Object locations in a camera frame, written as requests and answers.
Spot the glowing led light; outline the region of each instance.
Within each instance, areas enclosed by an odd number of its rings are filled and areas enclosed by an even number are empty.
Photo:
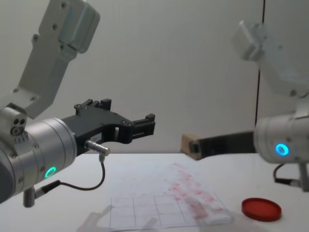
[[[47,170],[45,174],[45,178],[51,177],[53,174],[56,172],[56,167],[51,167],[50,169]]]
[[[276,152],[280,156],[287,156],[290,153],[289,147],[285,144],[277,144]]]

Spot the metal connector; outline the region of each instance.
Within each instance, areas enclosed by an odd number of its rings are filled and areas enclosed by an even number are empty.
[[[111,152],[111,150],[107,147],[104,147],[100,144],[97,144],[95,142],[92,142],[91,140],[87,140],[85,142],[85,148],[89,150],[93,150],[98,152],[99,154],[103,154],[104,156],[108,156]]]
[[[104,163],[104,161],[105,161],[105,155],[99,154],[98,160],[99,160],[101,163]]]
[[[31,208],[34,206],[35,190],[34,187],[30,187],[24,191],[24,207]]]
[[[301,187],[301,184],[300,184],[300,181],[299,180],[292,180],[291,183],[290,183],[290,186],[292,187]]]

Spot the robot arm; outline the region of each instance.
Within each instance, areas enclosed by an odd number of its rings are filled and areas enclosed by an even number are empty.
[[[300,76],[282,45],[263,24],[240,22],[232,43],[243,60],[254,61],[274,92],[297,98],[295,111],[258,120],[255,130],[199,139],[183,135],[182,150],[200,160],[213,155],[259,153],[270,163],[297,163],[299,187],[309,191],[309,76]]]
[[[100,15],[82,0],[51,0],[18,86],[0,110],[16,109],[34,119],[54,101],[69,62],[87,51]]]
[[[62,120],[27,125],[27,117],[37,117],[53,103],[68,63],[87,51],[99,18],[84,0],[50,0],[20,83],[0,100],[0,203],[24,192],[24,206],[32,207],[33,186],[77,156],[100,153],[104,168],[110,150],[102,143],[129,144],[154,133],[154,115],[130,121],[110,111],[109,99],[75,105],[75,115]]]

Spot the white table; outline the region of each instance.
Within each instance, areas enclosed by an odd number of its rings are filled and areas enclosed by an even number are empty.
[[[113,179],[109,171],[125,162],[128,165],[149,160],[151,162],[195,162],[183,154],[111,154],[105,161],[106,182],[100,189],[82,192],[64,186],[58,187],[36,201],[31,209],[22,206],[22,194],[0,205],[0,231],[2,232],[107,232],[109,205]],[[170,228],[162,232],[307,232],[309,228],[309,193],[298,188],[273,183],[275,165],[264,162],[258,155],[224,155],[196,162],[196,169],[215,190],[235,221],[232,225],[206,228]],[[278,175],[297,177],[297,167],[282,167]],[[53,180],[94,186],[101,178],[98,156],[85,154],[66,170],[49,178]],[[241,202],[249,197],[262,197],[282,207],[282,219],[265,223],[246,218]]]

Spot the red lid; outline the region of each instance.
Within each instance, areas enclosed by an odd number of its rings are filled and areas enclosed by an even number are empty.
[[[281,207],[262,198],[245,199],[241,209],[244,215],[258,221],[277,221],[281,218]]]

